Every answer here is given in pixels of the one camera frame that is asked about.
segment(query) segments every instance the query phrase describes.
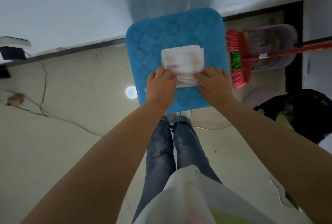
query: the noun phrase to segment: leg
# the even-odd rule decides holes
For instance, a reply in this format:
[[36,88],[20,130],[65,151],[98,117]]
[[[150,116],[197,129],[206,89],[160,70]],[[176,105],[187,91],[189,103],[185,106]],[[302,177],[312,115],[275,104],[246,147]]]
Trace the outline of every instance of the leg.
[[146,150],[143,193],[132,220],[133,223],[143,208],[164,189],[168,178],[175,171],[169,121],[166,116],[163,116],[154,130]]
[[174,124],[174,146],[178,155],[178,169],[193,164],[198,167],[203,175],[221,183],[210,167],[209,160],[205,156],[190,119],[178,115],[174,118],[172,124]]

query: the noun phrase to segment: beige floor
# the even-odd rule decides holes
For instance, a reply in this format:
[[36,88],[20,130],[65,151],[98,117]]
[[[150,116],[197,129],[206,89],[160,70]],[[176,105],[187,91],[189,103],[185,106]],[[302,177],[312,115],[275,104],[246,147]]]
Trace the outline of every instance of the beige floor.
[[[247,20],[237,29],[264,25]],[[226,24],[236,28],[236,22]],[[43,61],[48,89],[43,107],[57,118],[75,122],[102,135],[138,107],[125,89],[134,85],[124,45],[112,46]],[[0,80],[0,89],[23,92],[40,103],[44,72],[39,62],[10,69],[11,79]],[[237,99],[256,88],[284,89],[284,70],[255,73],[251,83],[234,90]],[[9,92],[0,92],[4,102]],[[26,102],[23,108],[38,112]],[[76,125],[0,106],[0,223],[18,223],[41,197],[99,139]],[[304,213],[281,205],[269,172],[230,123],[213,108],[192,111],[194,126],[210,164],[222,182],[276,223],[311,223]],[[145,157],[130,185],[118,223],[131,223],[145,176]]]

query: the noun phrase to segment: forearm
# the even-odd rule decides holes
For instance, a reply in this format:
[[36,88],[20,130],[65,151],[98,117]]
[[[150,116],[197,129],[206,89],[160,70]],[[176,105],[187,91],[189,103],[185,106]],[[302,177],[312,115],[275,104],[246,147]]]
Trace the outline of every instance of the forearm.
[[218,106],[265,167],[314,221],[330,218],[332,155],[307,138],[231,99]]
[[115,223],[164,110],[145,103],[102,137],[23,223]]

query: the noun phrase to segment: green bristles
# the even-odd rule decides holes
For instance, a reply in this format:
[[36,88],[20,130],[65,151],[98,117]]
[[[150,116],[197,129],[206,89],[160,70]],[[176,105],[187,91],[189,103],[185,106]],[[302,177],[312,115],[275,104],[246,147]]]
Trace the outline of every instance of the green bristles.
[[239,51],[230,52],[230,66],[232,70],[241,68],[241,59]]

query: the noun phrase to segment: white sneaker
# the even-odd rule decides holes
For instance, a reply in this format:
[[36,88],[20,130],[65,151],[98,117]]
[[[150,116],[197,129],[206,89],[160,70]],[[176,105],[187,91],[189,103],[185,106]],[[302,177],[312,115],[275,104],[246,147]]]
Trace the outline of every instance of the white sneaker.
[[190,110],[185,110],[185,111],[181,111],[181,112],[176,112],[177,116],[185,116],[187,118],[189,118],[190,115]]

